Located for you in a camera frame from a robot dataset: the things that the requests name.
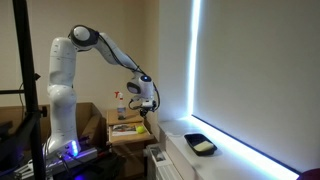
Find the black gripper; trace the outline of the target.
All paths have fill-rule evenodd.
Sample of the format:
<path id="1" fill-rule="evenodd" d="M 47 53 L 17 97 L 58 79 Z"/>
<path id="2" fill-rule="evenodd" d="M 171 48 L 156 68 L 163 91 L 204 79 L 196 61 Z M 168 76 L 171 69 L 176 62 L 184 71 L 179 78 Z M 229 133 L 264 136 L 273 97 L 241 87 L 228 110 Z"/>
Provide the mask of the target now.
<path id="1" fill-rule="evenodd" d="M 155 101 L 147 101 L 143 102 L 140 108 L 140 115 L 145 117 L 148 112 L 154 112 L 156 110 L 156 102 Z"/>

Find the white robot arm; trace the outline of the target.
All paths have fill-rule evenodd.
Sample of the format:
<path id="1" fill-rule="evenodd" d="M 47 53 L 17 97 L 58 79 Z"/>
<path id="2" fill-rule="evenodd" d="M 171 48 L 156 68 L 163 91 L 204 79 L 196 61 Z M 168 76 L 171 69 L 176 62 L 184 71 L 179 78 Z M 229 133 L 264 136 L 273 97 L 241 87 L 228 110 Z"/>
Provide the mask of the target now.
<path id="1" fill-rule="evenodd" d="M 107 34 L 76 25 L 66 37 L 55 38 L 51 45 L 47 85 L 51 134 L 43 148 L 48 157 L 64 152 L 76 156 L 81 151 L 76 123 L 76 65 L 78 54 L 92 49 L 97 50 L 107 63 L 133 73 L 126 88 L 133 94 L 131 100 L 139 103 L 137 109 L 142 115 L 154 112 L 160 106 L 160 94 L 154 81 L 129 55 Z"/>

